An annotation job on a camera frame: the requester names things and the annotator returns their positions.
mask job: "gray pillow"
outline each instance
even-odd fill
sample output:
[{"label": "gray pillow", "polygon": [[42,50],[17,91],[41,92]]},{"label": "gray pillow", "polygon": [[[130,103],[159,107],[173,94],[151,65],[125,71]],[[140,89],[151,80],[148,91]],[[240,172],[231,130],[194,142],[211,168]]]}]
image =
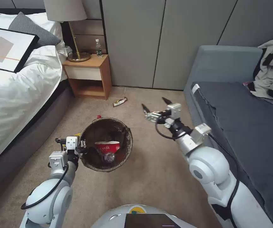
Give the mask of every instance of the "gray pillow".
[{"label": "gray pillow", "polygon": [[9,30],[36,34],[39,37],[39,41],[37,42],[35,48],[39,48],[41,46],[46,45],[57,45],[61,41],[59,38],[54,36],[49,31],[35,24],[30,18],[25,16],[22,12],[19,12],[19,14],[12,21]]}]

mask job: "lamp shade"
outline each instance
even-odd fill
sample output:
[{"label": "lamp shade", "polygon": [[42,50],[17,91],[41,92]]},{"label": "lamp shade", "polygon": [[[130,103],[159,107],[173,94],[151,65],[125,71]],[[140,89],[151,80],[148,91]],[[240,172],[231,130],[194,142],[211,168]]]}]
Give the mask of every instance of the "lamp shade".
[{"label": "lamp shade", "polygon": [[44,0],[49,21],[81,21],[87,19],[81,0]]}]

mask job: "white duvet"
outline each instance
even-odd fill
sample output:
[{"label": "white duvet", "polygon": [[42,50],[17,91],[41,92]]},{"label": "white duvet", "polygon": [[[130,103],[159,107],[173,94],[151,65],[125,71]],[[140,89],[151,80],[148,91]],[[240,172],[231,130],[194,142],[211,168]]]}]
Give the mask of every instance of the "white duvet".
[{"label": "white duvet", "polygon": [[60,82],[62,65],[55,46],[33,50],[18,73],[0,70],[0,154],[45,104]]}]

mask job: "lamp stand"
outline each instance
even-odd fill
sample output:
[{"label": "lamp stand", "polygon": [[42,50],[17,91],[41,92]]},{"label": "lamp stand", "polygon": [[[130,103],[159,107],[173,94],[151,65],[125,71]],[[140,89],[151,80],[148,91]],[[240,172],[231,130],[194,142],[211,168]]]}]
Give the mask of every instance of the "lamp stand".
[{"label": "lamp stand", "polygon": [[71,61],[71,62],[82,62],[82,61],[86,61],[86,60],[90,59],[91,55],[89,53],[79,52],[77,44],[76,44],[75,34],[73,32],[72,24],[71,24],[71,22],[68,22],[68,23],[69,23],[71,34],[72,34],[72,37],[73,37],[74,45],[75,45],[75,48],[76,48],[76,53],[72,53],[72,54],[68,55],[68,60]]}]

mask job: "framed picture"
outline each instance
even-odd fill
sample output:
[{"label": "framed picture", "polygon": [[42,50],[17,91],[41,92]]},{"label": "framed picture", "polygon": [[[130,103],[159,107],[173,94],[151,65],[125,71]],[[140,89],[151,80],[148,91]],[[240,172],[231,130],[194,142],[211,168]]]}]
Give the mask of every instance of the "framed picture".
[{"label": "framed picture", "polygon": [[19,72],[38,40],[34,34],[0,28],[0,70]]}]

